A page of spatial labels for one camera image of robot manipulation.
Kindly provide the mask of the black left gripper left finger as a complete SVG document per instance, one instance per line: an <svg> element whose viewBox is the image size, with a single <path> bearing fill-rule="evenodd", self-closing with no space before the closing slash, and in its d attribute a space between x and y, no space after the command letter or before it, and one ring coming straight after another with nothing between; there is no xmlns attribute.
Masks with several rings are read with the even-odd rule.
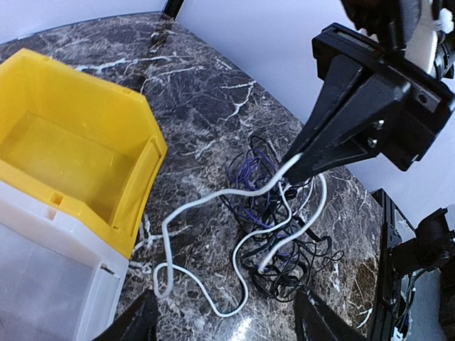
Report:
<svg viewBox="0 0 455 341"><path fill-rule="evenodd" d="M154 291L147 289L94 341L157 341L158 316Z"/></svg>

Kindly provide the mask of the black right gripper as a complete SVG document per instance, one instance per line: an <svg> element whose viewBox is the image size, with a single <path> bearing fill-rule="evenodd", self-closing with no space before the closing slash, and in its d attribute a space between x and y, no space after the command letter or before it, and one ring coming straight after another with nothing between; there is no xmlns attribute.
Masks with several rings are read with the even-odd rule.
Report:
<svg viewBox="0 0 455 341"><path fill-rule="evenodd" d="M420 161L454 114L454 93L404 58L337 23L312 40L323 80L314 109L283 157L298 183L383 154L401 171Z"/></svg>

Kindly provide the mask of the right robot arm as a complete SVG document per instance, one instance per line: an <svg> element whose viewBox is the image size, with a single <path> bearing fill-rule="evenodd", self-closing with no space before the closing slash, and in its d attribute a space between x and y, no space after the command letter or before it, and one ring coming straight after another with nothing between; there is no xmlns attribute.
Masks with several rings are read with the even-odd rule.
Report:
<svg viewBox="0 0 455 341"><path fill-rule="evenodd" d="M386 156L419 161L454 113L453 1L344 1L312 40L323 86L283 162L290 183Z"/></svg>

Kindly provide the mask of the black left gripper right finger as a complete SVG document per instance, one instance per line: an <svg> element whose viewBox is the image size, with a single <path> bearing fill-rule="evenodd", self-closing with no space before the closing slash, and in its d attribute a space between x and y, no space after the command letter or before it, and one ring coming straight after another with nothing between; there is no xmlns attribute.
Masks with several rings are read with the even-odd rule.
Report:
<svg viewBox="0 0 455 341"><path fill-rule="evenodd" d="M366 337L350 327L310 288L302 288L296 292L294 324L297 340L366 340Z"/></svg>

